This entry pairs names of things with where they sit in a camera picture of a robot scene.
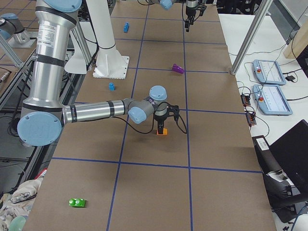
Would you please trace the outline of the orange trapezoid block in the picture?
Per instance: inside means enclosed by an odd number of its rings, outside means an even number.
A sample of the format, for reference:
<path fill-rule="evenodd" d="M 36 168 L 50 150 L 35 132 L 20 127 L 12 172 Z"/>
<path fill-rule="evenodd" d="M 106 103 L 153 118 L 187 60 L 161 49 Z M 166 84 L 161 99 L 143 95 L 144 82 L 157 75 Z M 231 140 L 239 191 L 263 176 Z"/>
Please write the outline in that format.
<path fill-rule="evenodd" d="M 167 135 L 168 134 L 167 128 L 163 128 L 162 130 L 157 130 L 156 134 L 157 135 Z"/>

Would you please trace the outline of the purple trapezoid block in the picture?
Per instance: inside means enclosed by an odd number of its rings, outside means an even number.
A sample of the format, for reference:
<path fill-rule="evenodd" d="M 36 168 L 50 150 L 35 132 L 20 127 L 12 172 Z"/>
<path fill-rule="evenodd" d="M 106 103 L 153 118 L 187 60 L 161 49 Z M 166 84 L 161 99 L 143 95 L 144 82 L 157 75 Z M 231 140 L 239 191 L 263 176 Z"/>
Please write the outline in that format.
<path fill-rule="evenodd" d="M 183 74 L 185 72 L 185 70 L 177 64 L 173 64 L 172 71 L 174 71 L 176 73 L 180 73 L 180 74 Z"/>

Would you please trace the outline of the blue block far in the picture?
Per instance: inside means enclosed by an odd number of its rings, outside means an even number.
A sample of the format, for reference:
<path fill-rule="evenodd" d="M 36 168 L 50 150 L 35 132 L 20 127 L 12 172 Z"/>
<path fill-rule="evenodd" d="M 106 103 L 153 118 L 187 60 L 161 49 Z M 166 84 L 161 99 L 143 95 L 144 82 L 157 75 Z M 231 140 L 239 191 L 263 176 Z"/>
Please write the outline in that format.
<path fill-rule="evenodd" d="M 127 32 L 128 32 L 129 26 L 130 26 L 129 22 L 125 22 L 125 23 L 124 23 L 124 26 L 123 26 L 123 32 L 124 32 L 124 33 L 127 33 Z"/>

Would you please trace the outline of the teach pendant far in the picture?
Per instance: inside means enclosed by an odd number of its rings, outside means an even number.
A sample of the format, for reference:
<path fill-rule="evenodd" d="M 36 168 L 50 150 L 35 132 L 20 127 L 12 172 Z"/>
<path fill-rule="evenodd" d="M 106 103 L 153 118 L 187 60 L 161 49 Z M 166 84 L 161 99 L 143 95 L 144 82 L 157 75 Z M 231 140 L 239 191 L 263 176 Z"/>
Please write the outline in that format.
<path fill-rule="evenodd" d="M 262 84 L 276 84 L 280 86 L 286 84 L 277 61 L 255 59 L 253 61 L 253 71 L 257 80 Z"/>

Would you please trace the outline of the teach pendant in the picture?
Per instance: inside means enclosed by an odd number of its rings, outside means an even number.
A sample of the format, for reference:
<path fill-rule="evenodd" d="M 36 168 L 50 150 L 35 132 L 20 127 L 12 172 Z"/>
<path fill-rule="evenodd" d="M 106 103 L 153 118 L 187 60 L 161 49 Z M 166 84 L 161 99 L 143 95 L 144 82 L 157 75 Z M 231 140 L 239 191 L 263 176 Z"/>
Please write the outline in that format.
<path fill-rule="evenodd" d="M 280 86 L 286 84 L 277 61 L 255 59 L 253 61 L 253 71 L 257 80 L 262 84 L 276 84 Z"/>
<path fill-rule="evenodd" d="M 293 114 L 279 85 L 255 84 L 253 86 L 253 95 L 257 107 L 264 115 L 290 116 Z"/>

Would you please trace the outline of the teach pendant near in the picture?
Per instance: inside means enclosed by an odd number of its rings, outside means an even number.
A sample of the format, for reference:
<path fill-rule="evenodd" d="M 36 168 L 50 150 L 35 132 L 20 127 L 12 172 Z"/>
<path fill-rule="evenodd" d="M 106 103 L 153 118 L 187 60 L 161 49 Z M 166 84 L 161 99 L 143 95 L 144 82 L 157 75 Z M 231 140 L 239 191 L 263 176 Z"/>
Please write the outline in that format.
<path fill-rule="evenodd" d="M 290 116 L 293 114 L 279 85 L 255 84 L 253 86 L 253 95 L 257 107 L 264 115 Z"/>

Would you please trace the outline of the green block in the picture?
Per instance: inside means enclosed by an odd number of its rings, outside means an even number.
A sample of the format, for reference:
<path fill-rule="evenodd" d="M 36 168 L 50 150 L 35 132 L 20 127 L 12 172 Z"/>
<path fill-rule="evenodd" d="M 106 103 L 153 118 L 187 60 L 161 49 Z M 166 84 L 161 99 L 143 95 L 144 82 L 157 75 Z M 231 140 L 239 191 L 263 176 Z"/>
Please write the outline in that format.
<path fill-rule="evenodd" d="M 71 207 L 84 208 L 86 205 L 86 200 L 83 198 L 70 198 L 68 205 Z"/>

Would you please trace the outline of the black laptop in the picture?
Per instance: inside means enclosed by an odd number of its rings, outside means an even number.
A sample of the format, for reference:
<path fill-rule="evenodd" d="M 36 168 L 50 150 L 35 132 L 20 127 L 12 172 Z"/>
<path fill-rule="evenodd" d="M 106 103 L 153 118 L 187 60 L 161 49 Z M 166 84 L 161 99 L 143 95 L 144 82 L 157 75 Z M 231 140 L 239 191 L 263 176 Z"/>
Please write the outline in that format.
<path fill-rule="evenodd" d="M 308 123 L 300 120 L 273 144 L 270 151 L 288 178 L 300 190 L 308 191 Z"/>

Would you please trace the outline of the crumpled cloth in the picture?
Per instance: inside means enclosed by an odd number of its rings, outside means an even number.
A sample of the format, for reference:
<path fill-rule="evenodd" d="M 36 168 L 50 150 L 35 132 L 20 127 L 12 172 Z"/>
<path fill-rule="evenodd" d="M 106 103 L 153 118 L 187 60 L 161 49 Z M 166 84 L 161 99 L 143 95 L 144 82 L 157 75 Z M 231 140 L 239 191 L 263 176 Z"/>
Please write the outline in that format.
<path fill-rule="evenodd" d="M 8 231 L 16 217 L 27 220 L 43 178 L 28 180 L 10 195 L 0 209 L 0 230 Z"/>

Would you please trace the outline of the blue block near pedestal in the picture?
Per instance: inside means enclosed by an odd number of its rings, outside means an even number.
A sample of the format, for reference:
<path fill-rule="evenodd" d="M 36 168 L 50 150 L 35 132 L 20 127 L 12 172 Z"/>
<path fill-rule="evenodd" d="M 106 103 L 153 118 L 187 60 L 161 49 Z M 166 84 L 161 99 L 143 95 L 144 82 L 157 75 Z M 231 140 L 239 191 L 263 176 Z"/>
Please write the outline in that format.
<path fill-rule="evenodd" d="M 109 87 L 110 91 L 114 91 L 116 89 L 114 83 L 112 83 L 112 82 L 109 83 L 108 87 Z"/>

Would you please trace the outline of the aluminium frame post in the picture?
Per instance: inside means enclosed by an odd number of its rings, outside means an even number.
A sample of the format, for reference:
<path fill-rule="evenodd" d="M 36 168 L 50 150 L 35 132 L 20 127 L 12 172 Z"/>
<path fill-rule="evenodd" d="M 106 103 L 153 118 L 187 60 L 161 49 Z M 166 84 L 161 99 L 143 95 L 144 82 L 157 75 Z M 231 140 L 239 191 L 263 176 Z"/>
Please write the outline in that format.
<path fill-rule="evenodd" d="M 244 60 L 244 57 L 247 55 L 248 49 L 259 29 L 259 27 L 261 26 L 264 17 L 267 14 L 267 11 L 269 9 L 269 7 L 271 6 L 273 0 L 263 0 L 261 2 L 261 5 L 259 7 L 258 13 L 255 15 L 249 29 L 248 32 L 244 38 L 244 41 L 236 55 L 235 61 L 233 62 L 233 65 L 230 69 L 230 74 L 231 75 L 236 75 L 237 71 L 239 70 L 239 67 L 241 65 L 241 63 Z"/>

